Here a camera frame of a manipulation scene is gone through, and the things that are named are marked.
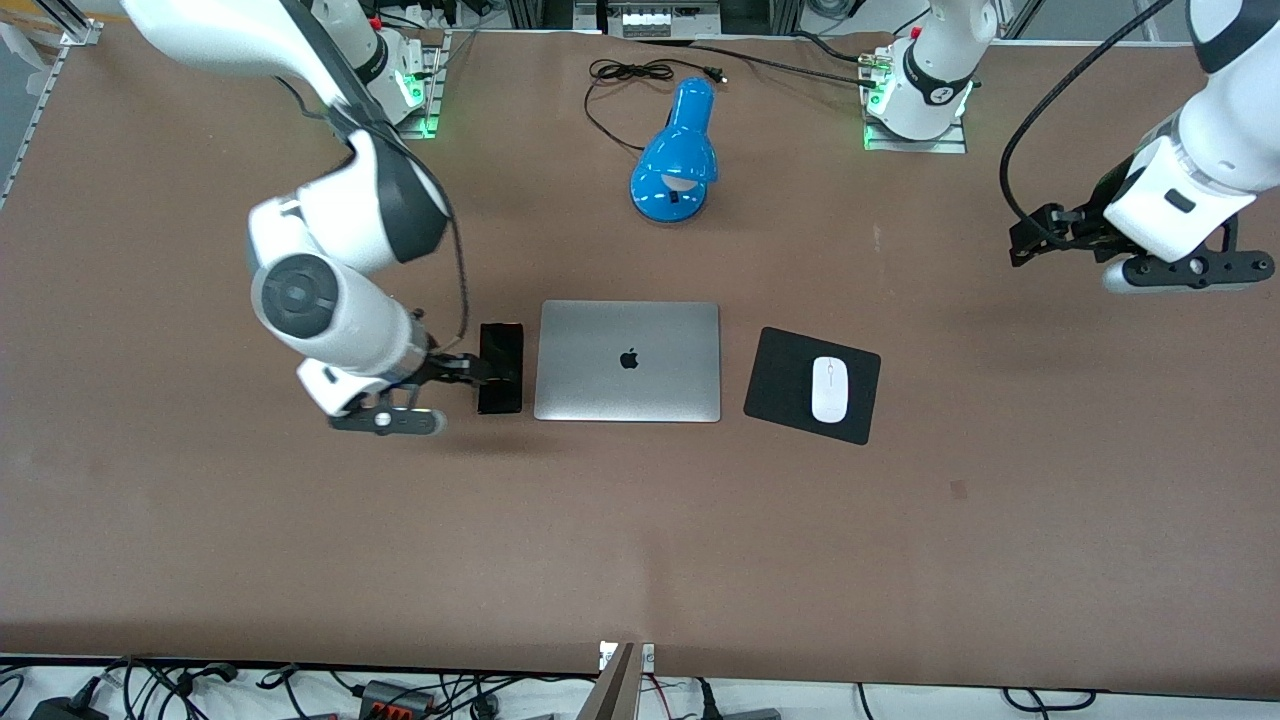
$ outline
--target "black mouse pad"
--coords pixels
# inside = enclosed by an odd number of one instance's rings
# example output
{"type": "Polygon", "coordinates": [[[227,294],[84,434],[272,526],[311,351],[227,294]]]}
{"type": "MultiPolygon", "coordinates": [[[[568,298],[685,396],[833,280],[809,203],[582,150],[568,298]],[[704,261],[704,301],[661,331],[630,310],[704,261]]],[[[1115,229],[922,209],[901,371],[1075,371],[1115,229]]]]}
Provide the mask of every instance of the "black mouse pad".
{"type": "Polygon", "coordinates": [[[879,355],[777,328],[760,331],[742,411],[760,420],[867,445],[879,382],[879,355]],[[813,361],[838,357],[849,369],[849,410],[838,423],[813,416],[813,361]]]}

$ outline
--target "desk lamp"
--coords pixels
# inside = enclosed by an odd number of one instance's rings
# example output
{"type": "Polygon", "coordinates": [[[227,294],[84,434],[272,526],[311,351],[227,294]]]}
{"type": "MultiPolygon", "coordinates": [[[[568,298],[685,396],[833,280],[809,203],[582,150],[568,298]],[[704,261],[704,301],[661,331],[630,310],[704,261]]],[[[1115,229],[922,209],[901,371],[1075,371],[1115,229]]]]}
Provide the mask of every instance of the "desk lamp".
{"type": "Polygon", "coordinates": [[[719,177],[707,137],[714,101],[712,83],[700,77],[676,87],[667,127],[649,141],[631,173],[631,202],[644,217],[678,223],[701,209],[708,183],[719,177]]]}

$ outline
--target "table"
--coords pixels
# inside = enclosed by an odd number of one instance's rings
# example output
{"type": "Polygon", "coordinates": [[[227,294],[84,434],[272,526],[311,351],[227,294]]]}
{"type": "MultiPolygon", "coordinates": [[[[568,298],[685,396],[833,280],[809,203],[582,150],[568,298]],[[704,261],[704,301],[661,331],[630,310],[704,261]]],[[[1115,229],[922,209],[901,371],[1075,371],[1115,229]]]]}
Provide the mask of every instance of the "table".
{"type": "MultiPolygon", "coordinates": [[[[855,36],[845,50],[883,36],[855,36]]],[[[808,45],[735,49],[845,69],[808,45]]],[[[269,79],[113,26],[72,54],[0,214],[4,651],[1280,693],[1274,287],[1115,297],[1084,254],[1011,269],[1005,140],[1083,47],[993,47],[964,156],[865,152],[845,86],[692,50],[484,35],[436,140],[477,322],[545,299],[721,304],[714,425],[470,415],[329,430],[253,319],[250,206],[340,160],[269,79]],[[655,227],[581,114],[590,60],[724,67],[721,182],[655,227]],[[883,356],[872,441],[745,418],[764,325],[883,356]]],[[[1028,208],[1092,183],[1202,83],[1120,49],[1027,138],[1028,208]]],[[[669,86],[602,92],[643,140],[669,86]]],[[[1280,195],[1243,215],[1275,251],[1280,195]]],[[[447,254],[378,277],[440,336],[447,254]]],[[[474,350],[474,341],[468,343],[474,350]]]]}

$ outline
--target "smartphone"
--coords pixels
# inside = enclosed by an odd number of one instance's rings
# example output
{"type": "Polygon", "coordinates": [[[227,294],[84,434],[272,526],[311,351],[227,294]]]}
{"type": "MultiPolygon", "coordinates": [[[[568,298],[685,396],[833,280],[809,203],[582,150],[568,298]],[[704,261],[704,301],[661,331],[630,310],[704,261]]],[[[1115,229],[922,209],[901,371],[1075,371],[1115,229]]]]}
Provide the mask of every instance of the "smartphone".
{"type": "Polygon", "coordinates": [[[481,415],[509,415],[524,410],[525,325],[520,323],[480,325],[480,359],[512,372],[515,380],[480,386],[476,411],[481,415]]]}

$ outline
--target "laptop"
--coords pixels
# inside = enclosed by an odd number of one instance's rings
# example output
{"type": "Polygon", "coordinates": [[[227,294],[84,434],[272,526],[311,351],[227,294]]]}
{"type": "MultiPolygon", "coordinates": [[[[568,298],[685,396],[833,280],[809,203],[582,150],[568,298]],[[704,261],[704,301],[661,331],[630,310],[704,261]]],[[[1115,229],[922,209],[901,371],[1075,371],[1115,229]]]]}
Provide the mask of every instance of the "laptop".
{"type": "Polygon", "coordinates": [[[719,306],[548,300],[534,418],[719,420],[719,306]]]}

